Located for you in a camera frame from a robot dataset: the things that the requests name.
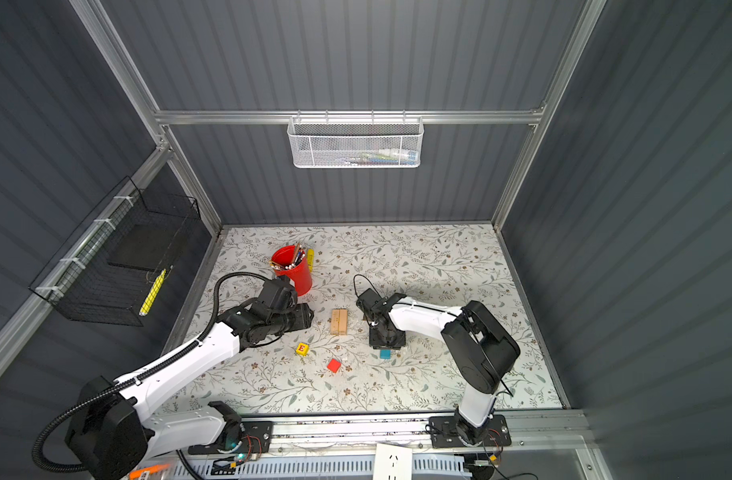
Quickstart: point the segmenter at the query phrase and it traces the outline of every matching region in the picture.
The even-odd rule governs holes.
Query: white electrical socket
[[[411,480],[412,455],[411,448],[378,443],[373,480]]]

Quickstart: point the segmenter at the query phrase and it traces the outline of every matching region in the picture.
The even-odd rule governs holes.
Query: black mesh basket
[[[94,220],[100,227],[73,258],[61,260],[67,266],[51,290],[30,289],[70,320],[141,326],[155,309],[151,289],[164,290],[176,274],[199,220],[191,197],[135,190],[110,218]]]

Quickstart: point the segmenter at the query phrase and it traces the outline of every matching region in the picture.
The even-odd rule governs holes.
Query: red container
[[[272,256],[272,261],[278,265],[291,265],[294,260],[294,245],[284,246]],[[310,275],[310,266],[307,264],[307,253],[302,254],[302,261],[291,270],[275,270],[275,275],[285,275],[294,282],[297,295],[302,296],[313,286],[313,277]]]

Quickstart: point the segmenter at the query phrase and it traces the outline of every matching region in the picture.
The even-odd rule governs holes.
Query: red block
[[[331,359],[331,361],[328,363],[328,369],[332,370],[334,373],[338,372],[339,367],[341,366],[342,364],[336,359]]]

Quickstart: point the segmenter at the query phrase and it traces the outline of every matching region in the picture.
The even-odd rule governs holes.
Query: leaf pattern
[[[312,327],[220,362],[170,398],[162,412],[196,409],[218,399],[239,413],[455,408],[465,382],[442,342],[409,332],[407,345],[392,351],[389,360],[368,346],[368,326],[355,306],[354,274],[367,276],[383,295],[400,292],[449,306],[483,302],[521,348],[505,375],[515,397],[500,395],[497,407],[561,407],[490,225],[230,229],[186,340],[207,323],[217,278],[236,270],[272,276],[267,259],[297,241],[315,250],[313,288],[300,298],[315,312]],[[358,277],[356,286],[362,292],[368,282]],[[260,288],[253,279],[227,280],[220,309],[243,302]],[[330,334],[336,308],[348,310],[346,336]],[[299,342],[310,345],[305,357],[294,352]],[[332,358],[342,363],[338,373],[326,368]]]

